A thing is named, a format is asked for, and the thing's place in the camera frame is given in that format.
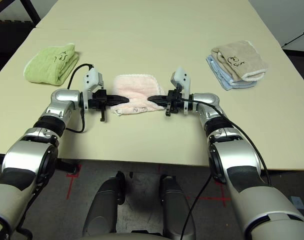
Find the towel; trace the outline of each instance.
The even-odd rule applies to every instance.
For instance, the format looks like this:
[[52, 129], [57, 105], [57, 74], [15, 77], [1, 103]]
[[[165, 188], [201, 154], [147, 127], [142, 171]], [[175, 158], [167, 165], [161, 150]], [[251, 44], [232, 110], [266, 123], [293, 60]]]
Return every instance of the towel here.
[[112, 93], [129, 99], [127, 103], [111, 107], [112, 112], [119, 116], [122, 114], [139, 114], [164, 109], [164, 107], [148, 101], [148, 97], [165, 94], [152, 75], [119, 75], [114, 80]]
[[32, 83], [62, 85], [77, 64], [75, 45], [50, 46], [41, 50], [24, 68], [23, 75]]
[[216, 76], [221, 86], [227, 91], [230, 89], [250, 88], [257, 84], [256, 81], [250, 81], [250, 82], [243, 80], [234, 81], [234, 79], [219, 66], [219, 64], [215, 61], [212, 55], [209, 55], [206, 58], [206, 61], [210, 66], [210, 68], [212, 69], [214, 75]]
[[257, 50], [249, 41], [237, 41], [215, 47], [211, 50], [218, 65], [227, 72], [234, 81], [258, 81], [268, 70]]

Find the wire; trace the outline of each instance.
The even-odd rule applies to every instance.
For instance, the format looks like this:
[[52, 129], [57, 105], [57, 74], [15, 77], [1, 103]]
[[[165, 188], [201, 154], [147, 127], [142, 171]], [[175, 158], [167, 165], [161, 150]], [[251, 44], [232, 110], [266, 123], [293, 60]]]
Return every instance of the wire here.
[[287, 42], [287, 43], [284, 43], [284, 45], [283, 45], [281, 48], [283, 48], [283, 47], [285, 47], [286, 45], [292, 43], [293, 41], [297, 40], [298, 38], [302, 37], [303, 35], [304, 35], [304, 32], [303, 32], [300, 36], [297, 36], [296, 38], [294, 38], [293, 40], [291, 40], [291, 41], [289, 41], [289, 42]]
[[238, 129], [244, 136], [245, 138], [249, 141], [249, 143], [252, 145], [252, 147], [254, 148], [256, 154], [258, 155], [258, 158], [260, 159], [262, 165], [263, 165], [263, 168], [264, 168], [264, 171], [265, 171], [265, 174], [266, 174], [266, 178], [267, 178], [267, 183], [269, 186], [272, 185], [271, 183], [271, 178], [270, 178], [270, 175], [269, 175], [269, 172], [268, 172], [268, 168], [266, 166], [266, 163], [264, 162], [263, 160], [263, 157], [261, 156], [259, 150], [257, 149], [257, 147], [255, 146], [254, 142], [251, 140], [251, 138], [238, 126], [236, 125], [234, 122], [232, 122], [231, 120], [229, 120], [226, 116], [224, 116], [215, 106], [213, 106], [212, 104], [209, 104], [209, 103], [206, 103], [206, 102], [203, 102], [203, 101], [197, 101], [197, 100], [190, 100], [190, 99], [185, 99], [185, 98], [182, 98], [181, 96], [179, 96], [180, 100], [182, 101], [185, 101], [185, 102], [190, 102], [190, 103], [197, 103], [197, 104], [204, 104], [206, 106], [209, 106], [211, 108], [213, 108], [222, 118], [224, 118], [228, 123], [230, 123], [231, 125], [233, 125], [236, 129]]
[[80, 66], [77, 66], [77, 67], [74, 69], [74, 71], [72, 72], [72, 75], [71, 75], [71, 77], [70, 77], [70, 81], [68, 82], [68, 85], [67, 85], [67, 89], [70, 89], [70, 87], [71, 87], [71, 83], [72, 83], [74, 74], [76, 74], [76, 72], [77, 72], [80, 68], [82, 68], [82, 67], [84, 67], [84, 66], [88, 66], [88, 69], [89, 69], [89, 70], [90, 70], [91, 68], [94, 67], [92, 64], [88, 64], [88, 63], [84, 63], [84, 64], [81, 64]]
[[180, 240], [183, 239], [183, 235], [184, 235], [184, 232], [186, 231], [186, 227], [187, 227], [187, 225], [188, 225], [188, 221], [189, 221], [189, 218], [190, 218], [190, 216], [191, 216], [191, 214], [192, 214], [192, 211], [193, 211], [195, 205], [197, 204], [197, 201], [199, 200], [201, 194], [204, 192], [204, 190], [206, 189], [207, 185], [209, 184], [209, 182], [210, 182], [210, 180], [211, 180], [211, 177], [212, 177], [212, 175], [210, 174], [210, 175], [208, 176], [208, 178], [207, 178], [207, 180], [206, 180], [204, 186], [201, 188], [200, 192], [198, 193], [198, 195], [197, 195], [196, 198], [194, 199], [194, 202], [193, 202], [193, 204], [192, 204], [192, 207], [190, 208], [190, 211], [188, 212], [188, 215], [187, 215], [187, 217], [186, 217], [184, 226], [183, 226], [183, 228], [182, 228], [182, 233], [181, 233]]
[[35, 201], [35, 199], [37, 199], [37, 197], [40, 195], [41, 191], [45, 188], [45, 186], [48, 184], [49, 180], [46, 178], [44, 180], [44, 183], [39, 187], [39, 189], [36, 190], [36, 192], [34, 193], [33, 197], [31, 198], [31, 200], [28, 202], [26, 209], [24, 211], [24, 214], [20, 220], [20, 222], [18, 223], [17, 227], [16, 227], [16, 231], [19, 234], [22, 234], [26, 237], [27, 240], [32, 240], [33, 238], [33, 234], [30, 230], [23, 228], [23, 222], [26, 219], [26, 215], [27, 215], [27, 211], [29, 210], [29, 208], [31, 207], [31, 205], [33, 204], [33, 202]]
[[[91, 68], [94, 68], [94, 66], [92, 64], [89, 64], [89, 63], [84, 63], [84, 64], [81, 64], [79, 66], [77, 66], [74, 71], [72, 72], [72, 75], [70, 77], [70, 81], [68, 82], [68, 85], [67, 85], [67, 89], [70, 89], [71, 87], [71, 83], [72, 83], [72, 80], [73, 80], [73, 77], [74, 75], [76, 74], [76, 72], [82, 68], [82, 67], [85, 67], [85, 66], [88, 66], [88, 69], [90, 70]], [[81, 120], [82, 120], [82, 129], [80, 131], [78, 130], [74, 130], [74, 129], [71, 129], [71, 128], [66, 128], [65, 130], [68, 130], [70, 132], [73, 132], [73, 133], [76, 133], [76, 134], [80, 134], [84, 131], [84, 129], [86, 128], [86, 121], [84, 119], [84, 109], [81, 108], [81, 111], [80, 111], [80, 115], [81, 115]]]
[[80, 115], [81, 115], [81, 120], [82, 120], [82, 129], [80, 131], [78, 131], [78, 130], [74, 130], [74, 129], [67, 127], [65, 130], [68, 130], [68, 131], [76, 133], [76, 134], [82, 133], [86, 127], [86, 121], [84, 119], [84, 109], [83, 108], [81, 108]]

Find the pink towel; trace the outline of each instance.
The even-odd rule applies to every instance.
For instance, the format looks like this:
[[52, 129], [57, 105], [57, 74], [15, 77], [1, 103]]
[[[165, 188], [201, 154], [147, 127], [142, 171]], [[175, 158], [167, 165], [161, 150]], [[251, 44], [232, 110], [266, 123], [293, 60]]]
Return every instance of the pink towel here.
[[111, 110], [117, 115], [139, 114], [163, 110], [164, 107], [148, 101], [153, 95], [164, 95], [164, 90], [152, 75], [128, 74], [115, 78], [112, 94], [127, 97], [129, 102], [112, 106]]

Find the table surface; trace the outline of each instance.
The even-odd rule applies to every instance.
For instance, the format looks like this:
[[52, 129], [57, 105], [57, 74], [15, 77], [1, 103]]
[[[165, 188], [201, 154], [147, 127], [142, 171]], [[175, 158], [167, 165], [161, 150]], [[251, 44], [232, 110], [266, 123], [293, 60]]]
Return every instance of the table surface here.
[[[304, 80], [246, 0], [69, 3], [65, 12], [66, 1], [59, 0], [0, 72], [0, 153], [33, 126], [60, 88], [24, 80], [27, 62], [48, 46], [75, 43], [78, 65], [94, 64], [108, 94], [121, 74], [151, 74], [171, 90], [172, 72], [182, 66], [191, 76], [191, 93], [217, 94], [269, 169], [304, 169]], [[213, 47], [238, 40], [250, 40], [269, 70], [255, 87], [225, 91], [205, 59]], [[86, 71], [76, 73], [71, 89], [83, 89]], [[68, 127], [81, 128], [79, 117]], [[87, 113], [82, 134], [66, 131], [59, 157], [208, 165], [197, 115], [166, 117], [165, 111], [155, 111], [117, 116], [108, 109], [107, 122], [100, 117], [100, 112]]]

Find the blue towel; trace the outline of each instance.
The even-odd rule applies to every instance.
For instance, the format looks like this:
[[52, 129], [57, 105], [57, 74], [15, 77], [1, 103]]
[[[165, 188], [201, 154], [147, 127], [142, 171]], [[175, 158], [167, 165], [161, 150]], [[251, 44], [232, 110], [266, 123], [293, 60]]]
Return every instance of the blue towel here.
[[215, 61], [212, 55], [209, 55], [206, 58], [208, 65], [210, 66], [211, 70], [213, 71], [214, 75], [216, 76], [217, 80], [221, 84], [221, 86], [225, 90], [230, 89], [246, 89], [253, 87], [257, 84], [256, 81], [234, 81], [233, 78], [228, 75]]

